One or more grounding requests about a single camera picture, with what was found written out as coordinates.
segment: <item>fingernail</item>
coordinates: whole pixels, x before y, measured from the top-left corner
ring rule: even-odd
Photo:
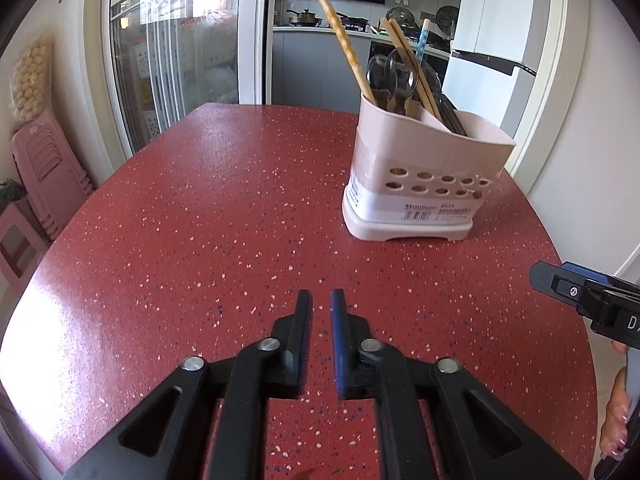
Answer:
[[[626,446],[626,439],[628,434],[626,430],[617,430],[613,436],[613,442],[618,446],[619,449],[624,449]]]
[[[627,412],[622,406],[616,406],[613,409],[613,416],[620,424],[626,425],[629,421]]]
[[[606,456],[610,456],[613,458],[616,451],[617,451],[616,445],[613,442],[607,442],[607,445],[602,449],[601,458],[603,460],[604,460],[604,457]]]
[[[620,462],[625,457],[625,455],[626,455],[625,451],[617,449],[613,452],[613,459],[616,460],[617,462]]]

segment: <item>white refrigerator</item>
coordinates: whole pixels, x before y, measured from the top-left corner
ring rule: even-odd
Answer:
[[[550,0],[462,0],[443,92],[513,137],[536,77]]]

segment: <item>refrigerator handle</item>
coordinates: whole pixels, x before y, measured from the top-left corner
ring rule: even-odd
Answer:
[[[536,71],[530,69],[528,66],[497,56],[478,54],[477,52],[468,52],[466,50],[454,50],[452,51],[451,56],[491,68],[492,70],[497,70],[498,72],[502,72],[506,75],[513,75],[513,69],[517,67],[524,70],[524,72],[531,74],[533,77],[536,76]]]

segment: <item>utensil holder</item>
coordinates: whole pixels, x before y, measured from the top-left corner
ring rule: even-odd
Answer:
[[[360,240],[462,240],[515,142],[480,116],[457,111],[468,137],[451,133],[419,103],[406,116],[360,101],[351,176],[342,197]]]

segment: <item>cabinet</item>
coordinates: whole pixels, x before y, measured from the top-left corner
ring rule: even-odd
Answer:
[[[371,40],[350,37],[362,67]],[[271,102],[357,114],[360,89],[332,32],[274,32]]]

